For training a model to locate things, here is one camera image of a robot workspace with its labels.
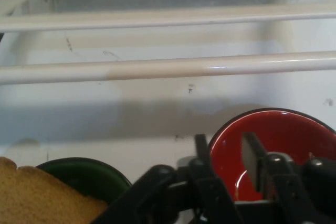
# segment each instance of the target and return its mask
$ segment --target white wire rack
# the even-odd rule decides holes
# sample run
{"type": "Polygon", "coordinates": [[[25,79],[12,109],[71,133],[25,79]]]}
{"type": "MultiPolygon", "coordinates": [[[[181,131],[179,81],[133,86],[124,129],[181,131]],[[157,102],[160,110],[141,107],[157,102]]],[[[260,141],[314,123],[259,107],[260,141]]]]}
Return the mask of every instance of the white wire rack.
{"type": "MultiPolygon", "coordinates": [[[[0,31],[6,33],[331,18],[336,18],[335,0],[0,0],[0,31]]],[[[326,69],[336,69],[336,51],[2,66],[0,83],[172,78],[326,69]]]]}

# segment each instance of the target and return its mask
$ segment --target toast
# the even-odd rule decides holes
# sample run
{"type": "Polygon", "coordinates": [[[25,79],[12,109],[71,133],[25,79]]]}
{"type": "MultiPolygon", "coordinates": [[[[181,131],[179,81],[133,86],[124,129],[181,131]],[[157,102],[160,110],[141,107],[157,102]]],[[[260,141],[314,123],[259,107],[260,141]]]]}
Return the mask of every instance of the toast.
{"type": "Polygon", "coordinates": [[[89,224],[106,208],[38,168],[0,157],[1,224],[89,224]]]}

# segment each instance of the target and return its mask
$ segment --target dish rack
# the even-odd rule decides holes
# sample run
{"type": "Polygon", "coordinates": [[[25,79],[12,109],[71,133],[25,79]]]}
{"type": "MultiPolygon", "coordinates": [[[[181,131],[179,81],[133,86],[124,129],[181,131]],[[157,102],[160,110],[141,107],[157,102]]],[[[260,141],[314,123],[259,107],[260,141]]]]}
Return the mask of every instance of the dish rack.
{"type": "Polygon", "coordinates": [[[335,30],[335,0],[0,0],[0,152],[133,183],[252,109],[336,128],[335,30]]]}
{"type": "MultiPolygon", "coordinates": [[[[0,31],[144,28],[336,18],[335,0],[0,0],[0,31]]],[[[0,68],[1,84],[328,70],[335,51],[0,68]]]]}

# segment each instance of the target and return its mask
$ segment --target stain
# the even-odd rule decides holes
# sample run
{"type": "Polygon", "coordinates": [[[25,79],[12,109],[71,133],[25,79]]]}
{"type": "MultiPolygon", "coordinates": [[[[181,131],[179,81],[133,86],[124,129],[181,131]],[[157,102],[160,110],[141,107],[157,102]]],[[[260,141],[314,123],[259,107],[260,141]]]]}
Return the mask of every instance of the stain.
{"type": "Polygon", "coordinates": [[[194,84],[189,84],[188,85],[188,90],[189,90],[189,94],[191,93],[191,92],[193,92],[193,87],[195,87],[195,85],[194,84]]]}
{"type": "Polygon", "coordinates": [[[65,40],[67,41],[67,46],[68,46],[69,50],[70,50],[71,52],[73,52],[72,45],[71,45],[71,43],[70,43],[69,38],[66,37],[65,40]]]}
{"type": "Polygon", "coordinates": [[[175,135],[175,142],[178,142],[178,141],[181,141],[181,140],[184,140],[184,139],[186,139],[188,137],[188,135],[179,135],[179,134],[177,134],[177,135],[175,135]]]}
{"type": "Polygon", "coordinates": [[[330,98],[327,98],[323,105],[326,105],[326,106],[329,106],[329,107],[332,107],[334,105],[334,100],[333,99],[330,99],[330,98]]]}
{"type": "Polygon", "coordinates": [[[108,57],[111,57],[114,61],[119,61],[120,60],[120,57],[110,51],[103,51],[103,54],[105,56],[108,56],[108,57]]]}

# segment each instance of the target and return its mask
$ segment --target white metal rail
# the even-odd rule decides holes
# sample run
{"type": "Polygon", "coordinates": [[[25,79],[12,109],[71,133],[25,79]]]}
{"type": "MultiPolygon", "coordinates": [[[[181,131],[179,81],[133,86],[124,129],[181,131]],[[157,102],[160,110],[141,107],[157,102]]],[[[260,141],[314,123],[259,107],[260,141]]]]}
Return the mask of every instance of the white metal rail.
{"type": "Polygon", "coordinates": [[[220,76],[336,69],[336,51],[0,67],[0,84],[220,76]]]}

